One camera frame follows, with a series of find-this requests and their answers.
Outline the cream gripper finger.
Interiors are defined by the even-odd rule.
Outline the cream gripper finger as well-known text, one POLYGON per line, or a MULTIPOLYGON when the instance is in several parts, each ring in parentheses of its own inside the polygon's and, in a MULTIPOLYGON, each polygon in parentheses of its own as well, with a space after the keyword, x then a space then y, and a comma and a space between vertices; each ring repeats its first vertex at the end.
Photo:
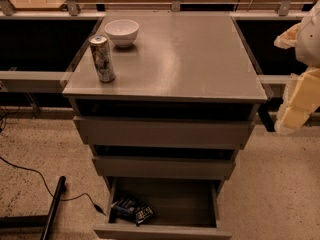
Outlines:
POLYGON ((285 86, 275 130, 287 135, 299 130, 320 107, 320 69, 308 67, 301 75, 292 74, 285 86))
POLYGON ((288 30, 276 37, 274 45, 278 48, 289 49, 296 46, 297 32, 300 24, 291 26, 288 30))

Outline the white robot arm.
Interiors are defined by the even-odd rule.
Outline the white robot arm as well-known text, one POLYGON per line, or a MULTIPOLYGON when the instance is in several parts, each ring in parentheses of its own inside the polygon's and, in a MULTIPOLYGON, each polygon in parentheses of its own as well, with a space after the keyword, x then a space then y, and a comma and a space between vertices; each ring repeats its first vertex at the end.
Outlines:
POLYGON ((285 135, 301 128, 320 107, 320 1, 300 23, 279 35, 274 45, 294 47, 296 59, 307 66, 299 76, 292 74, 285 86, 275 123, 276 132, 285 135))

